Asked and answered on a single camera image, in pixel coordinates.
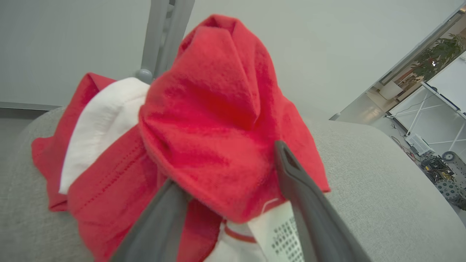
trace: potted plant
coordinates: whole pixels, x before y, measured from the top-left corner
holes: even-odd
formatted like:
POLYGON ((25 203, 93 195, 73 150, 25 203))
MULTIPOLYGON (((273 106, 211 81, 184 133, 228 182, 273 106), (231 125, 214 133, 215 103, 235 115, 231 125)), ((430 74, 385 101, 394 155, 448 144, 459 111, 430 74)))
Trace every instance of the potted plant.
POLYGON ((424 50, 416 57, 410 72, 418 77, 424 77, 424 81, 429 81, 434 75, 440 72, 451 61, 464 52, 465 40, 460 35, 450 34, 451 38, 439 38, 433 47, 424 50))
POLYGON ((415 81, 429 81, 465 50, 463 42, 466 39, 455 34, 450 34, 450 37, 437 39, 431 48, 427 48, 414 59, 417 63, 411 65, 410 71, 395 82, 388 82, 380 89, 380 94, 387 100, 394 98, 403 91, 398 84, 410 74, 416 76, 415 81))

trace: white wall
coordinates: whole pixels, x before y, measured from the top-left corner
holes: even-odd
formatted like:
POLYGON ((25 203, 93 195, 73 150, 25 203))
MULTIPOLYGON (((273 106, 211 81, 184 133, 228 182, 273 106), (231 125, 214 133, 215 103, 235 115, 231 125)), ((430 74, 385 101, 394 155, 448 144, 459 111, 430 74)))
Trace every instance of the white wall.
POLYGON ((450 34, 459 34, 466 28, 466 15, 463 15, 452 27, 450 27, 440 38, 451 38, 450 34))
POLYGON ((0 102, 66 105, 87 72, 140 69, 150 0, 0 1, 0 102))
POLYGON ((196 0, 186 32, 234 16, 265 44, 284 95, 330 118, 383 77, 464 0, 196 0))

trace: care label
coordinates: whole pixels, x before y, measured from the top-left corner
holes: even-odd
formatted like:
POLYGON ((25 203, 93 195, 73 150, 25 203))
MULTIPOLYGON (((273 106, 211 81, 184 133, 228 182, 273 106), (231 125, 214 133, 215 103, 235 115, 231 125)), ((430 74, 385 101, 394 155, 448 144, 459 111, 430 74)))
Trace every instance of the care label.
POLYGON ((304 262, 289 201, 250 220, 247 225, 269 262, 304 262))

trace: stitched seam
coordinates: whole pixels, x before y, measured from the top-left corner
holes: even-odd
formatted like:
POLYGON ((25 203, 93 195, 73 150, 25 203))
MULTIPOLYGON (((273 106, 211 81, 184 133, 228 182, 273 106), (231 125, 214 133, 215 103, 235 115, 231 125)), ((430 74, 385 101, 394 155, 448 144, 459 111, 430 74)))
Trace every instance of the stitched seam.
MULTIPOLYGON (((124 159, 126 159, 129 155, 131 155, 137 148, 133 149, 133 151, 126 155, 126 157, 124 159)), ((122 174, 124 174, 139 158, 141 158, 143 155, 145 154, 145 152, 141 152, 135 160, 131 161, 130 163, 128 163, 128 165, 123 169, 123 171, 119 172, 118 175, 112 179, 112 181, 110 183, 108 183, 102 190, 101 192, 95 194, 90 200, 88 200, 86 203, 84 203, 81 207, 79 207, 77 210, 76 210, 76 213, 80 212, 83 208, 85 208, 87 205, 89 205, 90 203, 94 202, 100 195, 102 195, 110 186, 112 186, 120 177, 122 174)), ((101 184, 108 176, 110 176, 115 169, 117 169, 120 164, 122 163, 123 161, 121 161, 117 166, 115 166, 115 168, 108 172, 107 175, 105 175, 105 177, 98 183, 98 184, 101 184)))

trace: red fabric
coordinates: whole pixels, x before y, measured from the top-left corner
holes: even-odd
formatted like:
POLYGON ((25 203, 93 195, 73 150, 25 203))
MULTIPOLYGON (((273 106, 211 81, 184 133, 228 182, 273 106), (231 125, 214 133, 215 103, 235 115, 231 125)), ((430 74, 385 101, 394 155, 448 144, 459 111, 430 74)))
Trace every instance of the red fabric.
POLYGON ((91 98, 114 81, 94 73, 87 73, 66 107, 54 136, 37 138, 32 142, 34 165, 47 180, 48 208, 51 211, 67 210, 67 196, 58 193, 58 189, 66 149, 79 115, 91 98))
POLYGON ((139 126, 163 174, 233 222, 283 200, 276 140, 329 190, 314 140, 282 95, 266 48, 237 19, 211 16, 186 36, 171 70, 149 89, 139 126))
POLYGON ((314 141, 281 94, 265 47, 237 19, 213 15, 183 40, 172 69, 152 83, 139 125, 112 144, 66 198, 57 192, 71 132, 100 89, 96 82, 107 83, 87 77, 55 135, 33 142, 33 158, 48 180, 51 206, 60 207, 52 210, 66 210, 68 200, 96 261, 111 257, 167 177, 195 198, 178 261, 203 261, 215 246, 222 217, 245 222, 266 201, 283 200, 274 170, 278 139, 329 190, 314 141))

